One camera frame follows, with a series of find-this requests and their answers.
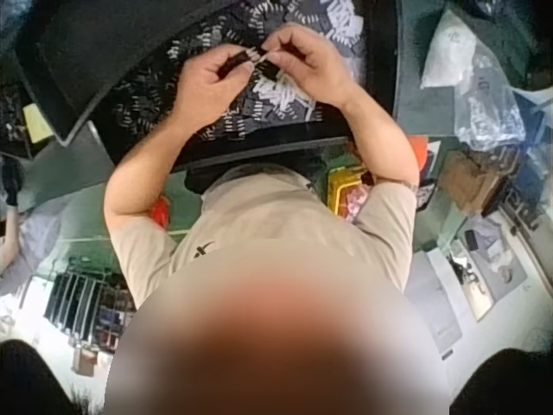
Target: beige t-shirt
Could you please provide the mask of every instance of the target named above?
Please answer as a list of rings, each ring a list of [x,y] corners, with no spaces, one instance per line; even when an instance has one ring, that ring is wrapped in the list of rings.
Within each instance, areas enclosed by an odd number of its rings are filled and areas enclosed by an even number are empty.
[[[404,185],[375,186],[354,223],[334,215],[292,173],[261,173],[219,185],[177,245],[154,221],[135,218],[111,236],[137,307],[186,263],[252,239],[296,239],[348,253],[403,291],[412,255],[416,197]]]

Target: hand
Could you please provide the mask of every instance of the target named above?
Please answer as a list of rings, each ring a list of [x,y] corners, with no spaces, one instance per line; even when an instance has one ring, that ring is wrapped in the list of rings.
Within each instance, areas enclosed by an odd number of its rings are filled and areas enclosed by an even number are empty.
[[[304,58],[289,52],[290,46]],[[358,89],[333,43],[311,29],[287,24],[269,36],[262,48],[270,51],[270,62],[317,101],[341,109]]]
[[[248,85],[253,64],[235,67],[223,80],[217,72],[232,56],[245,50],[237,45],[222,45],[188,60],[182,69],[170,122],[195,133],[217,121]]]

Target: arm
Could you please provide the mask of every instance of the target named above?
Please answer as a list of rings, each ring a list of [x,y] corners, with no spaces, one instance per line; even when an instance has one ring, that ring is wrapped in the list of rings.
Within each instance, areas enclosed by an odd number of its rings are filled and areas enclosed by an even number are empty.
[[[8,206],[6,214],[6,236],[0,246],[0,275],[19,255],[19,213],[17,207]]]
[[[250,62],[223,80],[217,76],[242,50],[224,45],[187,61],[171,115],[123,159],[108,181],[104,215],[110,233],[131,218],[148,216],[188,139],[217,121],[245,88],[253,72]]]
[[[303,56],[287,51],[293,45]],[[352,79],[336,47],[310,29],[289,24],[263,48],[269,60],[313,99],[340,109],[365,166],[382,179],[418,185],[416,157],[396,122]]]

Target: short sleeve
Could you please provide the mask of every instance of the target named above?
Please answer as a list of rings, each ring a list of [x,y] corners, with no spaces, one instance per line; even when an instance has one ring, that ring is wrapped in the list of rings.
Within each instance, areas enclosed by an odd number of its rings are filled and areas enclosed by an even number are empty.
[[[376,260],[402,292],[407,285],[413,255],[416,197],[403,184],[374,186],[354,225],[370,239]]]
[[[169,277],[176,243],[149,218],[129,220],[111,235],[111,243],[138,308]]]

